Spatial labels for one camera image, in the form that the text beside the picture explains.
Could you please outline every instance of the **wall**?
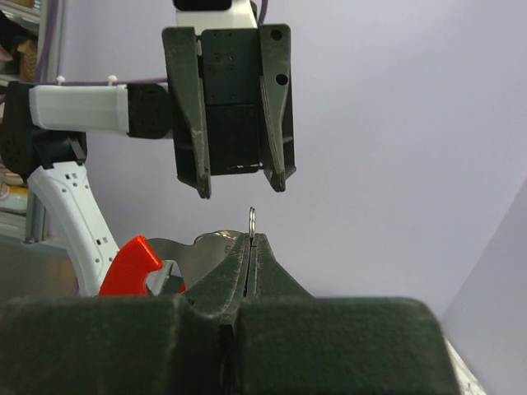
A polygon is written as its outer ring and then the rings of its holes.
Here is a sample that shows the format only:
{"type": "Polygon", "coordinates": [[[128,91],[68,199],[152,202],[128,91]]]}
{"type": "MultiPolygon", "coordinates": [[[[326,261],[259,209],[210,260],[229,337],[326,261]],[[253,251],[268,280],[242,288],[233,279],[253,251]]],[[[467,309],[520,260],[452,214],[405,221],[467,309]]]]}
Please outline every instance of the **wall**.
{"type": "MultiPolygon", "coordinates": [[[[68,2],[68,79],[163,75],[171,1],[68,2]]],[[[293,31],[298,172],[175,178],[169,142],[89,138],[91,182],[119,243],[244,230],[250,206],[315,295],[411,295],[440,316],[527,169],[527,2],[270,1],[293,31]]]]}
{"type": "Polygon", "coordinates": [[[448,309],[450,341],[489,395],[527,388],[527,183],[448,309]]]}

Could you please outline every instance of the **screw hole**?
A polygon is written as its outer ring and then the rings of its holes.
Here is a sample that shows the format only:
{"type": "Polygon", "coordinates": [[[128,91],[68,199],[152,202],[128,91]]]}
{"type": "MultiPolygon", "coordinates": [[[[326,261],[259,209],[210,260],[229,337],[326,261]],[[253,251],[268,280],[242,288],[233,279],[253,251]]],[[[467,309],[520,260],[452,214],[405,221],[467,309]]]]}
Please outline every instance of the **screw hole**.
{"type": "Polygon", "coordinates": [[[289,82],[289,78],[285,74],[278,74],[277,75],[277,83],[278,85],[286,85],[289,82]]]}
{"type": "Polygon", "coordinates": [[[275,41],[280,41],[282,39],[282,32],[280,30],[271,30],[271,38],[275,41]]]}

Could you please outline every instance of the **metal ring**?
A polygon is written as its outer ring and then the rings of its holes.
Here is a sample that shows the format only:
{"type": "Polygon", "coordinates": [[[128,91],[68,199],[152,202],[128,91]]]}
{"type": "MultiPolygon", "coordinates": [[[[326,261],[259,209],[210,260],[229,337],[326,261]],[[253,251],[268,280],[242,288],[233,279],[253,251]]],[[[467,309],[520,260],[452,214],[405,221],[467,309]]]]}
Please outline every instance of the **metal ring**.
{"type": "Polygon", "coordinates": [[[256,210],[251,207],[249,211],[249,237],[253,239],[254,235],[256,235],[256,210]]]}

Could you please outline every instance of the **red saw handle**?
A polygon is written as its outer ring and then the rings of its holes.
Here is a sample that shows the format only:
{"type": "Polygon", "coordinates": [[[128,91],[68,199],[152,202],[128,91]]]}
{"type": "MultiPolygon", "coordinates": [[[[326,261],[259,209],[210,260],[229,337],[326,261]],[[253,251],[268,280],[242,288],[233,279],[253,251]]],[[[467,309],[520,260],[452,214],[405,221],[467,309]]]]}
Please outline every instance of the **red saw handle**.
{"type": "Polygon", "coordinates": [[[147,277],[163,268],[144,236],[130,240],[112,262],[99,296],[147,296],[147,277]]]}

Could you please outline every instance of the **gray table surface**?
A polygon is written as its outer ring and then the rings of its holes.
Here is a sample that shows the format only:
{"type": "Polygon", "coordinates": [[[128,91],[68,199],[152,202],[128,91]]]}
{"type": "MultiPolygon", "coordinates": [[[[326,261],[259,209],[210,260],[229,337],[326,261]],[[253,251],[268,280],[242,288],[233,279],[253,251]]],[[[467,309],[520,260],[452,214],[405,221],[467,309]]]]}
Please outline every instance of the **gray table surface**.
{"type": "Polygon", "coordinates": [[[19,296],[72,293],[75,272],[65,252],[0,236],[0,303],[19,296]]]}

